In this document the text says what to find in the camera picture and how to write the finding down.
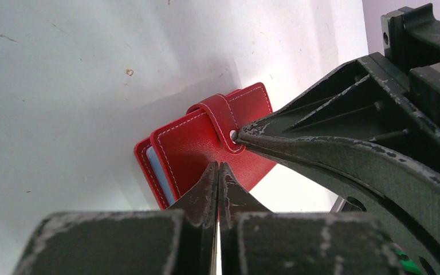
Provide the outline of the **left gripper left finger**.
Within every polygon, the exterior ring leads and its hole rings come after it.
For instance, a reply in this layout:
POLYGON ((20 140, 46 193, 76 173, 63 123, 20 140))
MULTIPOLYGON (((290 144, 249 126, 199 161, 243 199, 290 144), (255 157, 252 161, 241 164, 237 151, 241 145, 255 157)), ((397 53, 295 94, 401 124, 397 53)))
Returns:
POLYGON ((72 211, 45 217, 14 274, 215 274, 218 163, 162 211, 72 211))

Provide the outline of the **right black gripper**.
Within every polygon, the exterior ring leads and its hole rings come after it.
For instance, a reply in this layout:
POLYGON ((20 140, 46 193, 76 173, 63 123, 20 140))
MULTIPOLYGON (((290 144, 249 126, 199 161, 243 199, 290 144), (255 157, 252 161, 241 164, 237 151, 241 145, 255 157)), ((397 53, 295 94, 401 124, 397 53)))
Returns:
POLYGON ((381 17, 380 53, 349 61, 277 112, 242 130, 253 138, 408 138, 407 99, 440 130, 440 20, 428 3, 381 17))

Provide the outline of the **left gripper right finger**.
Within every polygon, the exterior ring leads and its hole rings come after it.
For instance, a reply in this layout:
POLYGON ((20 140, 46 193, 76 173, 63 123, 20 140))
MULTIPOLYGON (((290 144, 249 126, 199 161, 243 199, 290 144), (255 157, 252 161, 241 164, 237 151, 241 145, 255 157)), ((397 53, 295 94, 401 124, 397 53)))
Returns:
POLYGON ((274 213, 218 170, 223 274, 402 274, 380 222, 361 213, 274 213))

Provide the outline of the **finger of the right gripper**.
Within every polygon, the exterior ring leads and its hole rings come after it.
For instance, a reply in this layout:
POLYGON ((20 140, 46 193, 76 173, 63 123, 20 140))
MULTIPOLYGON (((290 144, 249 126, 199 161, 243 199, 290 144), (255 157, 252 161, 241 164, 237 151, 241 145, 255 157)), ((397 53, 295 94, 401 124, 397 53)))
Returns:
POLYGON ((417 263, 440 266, 440 173, 387 147, 330 136, 268 136, 242 129, 237 142, 379 218, 417 263))

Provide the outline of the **red card holder wallet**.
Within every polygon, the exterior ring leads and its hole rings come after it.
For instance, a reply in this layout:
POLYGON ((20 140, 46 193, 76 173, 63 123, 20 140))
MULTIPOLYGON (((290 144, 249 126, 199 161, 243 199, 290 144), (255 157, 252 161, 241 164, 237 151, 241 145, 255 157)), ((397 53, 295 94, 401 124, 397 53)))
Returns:
POLYGON ((272 112, 266 88, 258 82, 192 105, 184 116, 137 143, 136 159, 160 209, 184 196, 211 162, 228 163, 250 191, 275 163, 234 143, 232 134, 272 112))

